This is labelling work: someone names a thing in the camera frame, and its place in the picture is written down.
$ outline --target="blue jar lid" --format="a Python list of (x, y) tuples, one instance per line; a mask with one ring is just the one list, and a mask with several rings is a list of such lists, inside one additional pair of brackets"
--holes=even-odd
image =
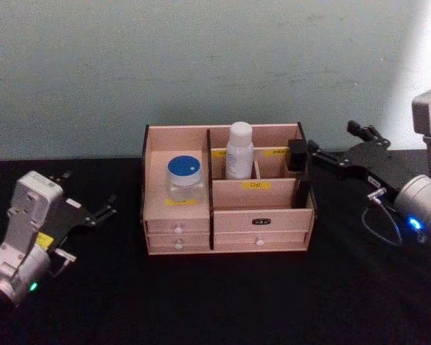
[(199, 181), (201, 163), (193, 156), (177, 156), (167, 164), (171, 182), (177, 185), (192, 185)]

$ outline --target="blue led light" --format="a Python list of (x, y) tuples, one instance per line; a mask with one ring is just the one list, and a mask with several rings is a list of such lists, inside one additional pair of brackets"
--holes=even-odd
[(409, 224), (416, 230), (420, 230), (422, 228), (421, 223), (415, 218), (409, 218)]

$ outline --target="white plastic bottle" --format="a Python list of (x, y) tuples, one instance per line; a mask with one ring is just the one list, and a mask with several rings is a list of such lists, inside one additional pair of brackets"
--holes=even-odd
[(254, 146), (252, 126), (246, 122), (235, 122), (230, 127), (227, 144), (225, 176), (229, 180), (251, 178)]

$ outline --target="green led light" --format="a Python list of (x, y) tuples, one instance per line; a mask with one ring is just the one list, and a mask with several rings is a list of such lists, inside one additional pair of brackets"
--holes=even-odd
[(36, 282), (33, 282), (32, 285), (30, 285), (29, 291), (33, 291), (37, 288), (38, 284)]

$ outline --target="wooden organizer box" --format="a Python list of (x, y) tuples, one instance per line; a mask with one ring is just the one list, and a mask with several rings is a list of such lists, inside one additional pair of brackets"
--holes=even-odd
[[(142, 152), (141, 219), (149, 254), (306, 251), (316, 205), (307, 172), (290, 172), (288, 142), (305, 139), (300, 123), (253, 125), (249, 180), (225, 180), (229, 125), (147, 126)], [(176, 203), (167, 163), (201, 162), (204, 196)]]

